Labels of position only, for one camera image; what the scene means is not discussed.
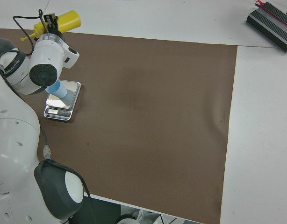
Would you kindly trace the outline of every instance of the brown table surface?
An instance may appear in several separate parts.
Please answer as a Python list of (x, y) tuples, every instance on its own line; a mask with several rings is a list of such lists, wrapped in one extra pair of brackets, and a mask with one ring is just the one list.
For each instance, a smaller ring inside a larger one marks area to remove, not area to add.
[[(0, 38), (30, 51), (19, 30)], [(236, 46), (65, 34), (80, 53), (61, 79), (82, 84), (73, 118), (43, 117), (47, 94), (26, 96), (53, 159), (90, 192), (218, 224)], [(38, 156), (42, 159), (42, 137)]]

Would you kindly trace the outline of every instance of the kitchen scale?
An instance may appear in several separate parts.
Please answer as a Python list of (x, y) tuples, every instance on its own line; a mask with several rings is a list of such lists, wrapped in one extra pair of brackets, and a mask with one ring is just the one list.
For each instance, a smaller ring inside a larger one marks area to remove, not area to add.
[(67, 95), (64, 98), (58, 98), (49, 94), (46, 100), (44, 117), (68, 121), (72, 116), (81, 84), (66, 80), (60, 80), (60, 82), (67, 89)]

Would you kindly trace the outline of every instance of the cable connector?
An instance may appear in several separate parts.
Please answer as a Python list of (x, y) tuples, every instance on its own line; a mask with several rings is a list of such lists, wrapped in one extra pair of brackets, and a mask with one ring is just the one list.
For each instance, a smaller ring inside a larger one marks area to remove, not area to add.
[(48, 145), (45, 145), (45, 146), (44, 146), (43, 155), (44, 155), (44, 158), (45, 158), (46, 160), (50, 160), (50, 159), (51, 159), (51, 150), (50, 150), (50, 148), (49, 148)]

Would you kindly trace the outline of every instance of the white robotic arm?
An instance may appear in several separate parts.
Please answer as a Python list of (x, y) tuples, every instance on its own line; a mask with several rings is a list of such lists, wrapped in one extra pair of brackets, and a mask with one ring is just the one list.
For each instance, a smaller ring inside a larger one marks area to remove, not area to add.
[(64, 223), (81, 207), (80, 178), (49, 157), (39, 162), (38, 118), (11, 90), (44, 90), (78, 56), (56, 34), (43, 34), (30, 59), (0, 39), (0, 224)]

